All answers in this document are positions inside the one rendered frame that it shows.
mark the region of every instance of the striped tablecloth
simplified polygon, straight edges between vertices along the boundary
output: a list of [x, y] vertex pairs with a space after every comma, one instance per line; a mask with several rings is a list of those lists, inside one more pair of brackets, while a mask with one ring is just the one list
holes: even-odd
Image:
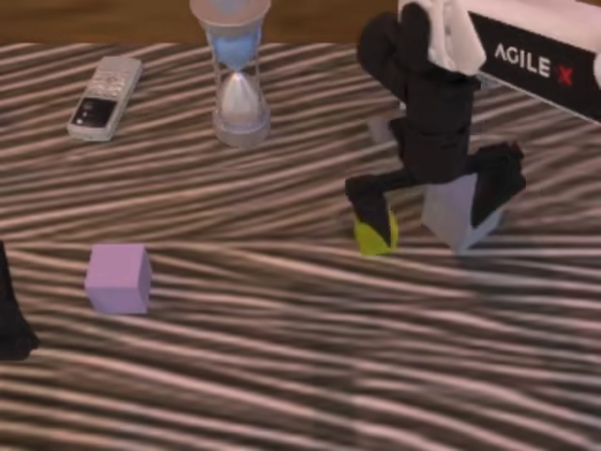
[[[43, 348], [0, 365], [2, 451], [601, 449], [601, 130], [503, 88], [474, 139], [518, 138], [528, 191], [454, 257], [391, 197], [392, 257], [359, 256], [343, 179], [396, 164], [394, 99], [352, 46], [267, 45], [273, 133], [221, 145], [208, 49], [0, 48], [0, 238]], [[146, 72], [109, 144], [65, 123], [98, 60]], [[135, 241], [147, 317], [83, 292], [90, 246]]]

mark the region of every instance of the remote control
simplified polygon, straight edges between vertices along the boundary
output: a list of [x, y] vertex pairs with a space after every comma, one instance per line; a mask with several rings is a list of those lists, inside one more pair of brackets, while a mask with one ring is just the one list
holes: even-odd
[[142, 69], [138, 59], [105, 56], [67, 124], [69, 135], [85, 141], [110, 141]]

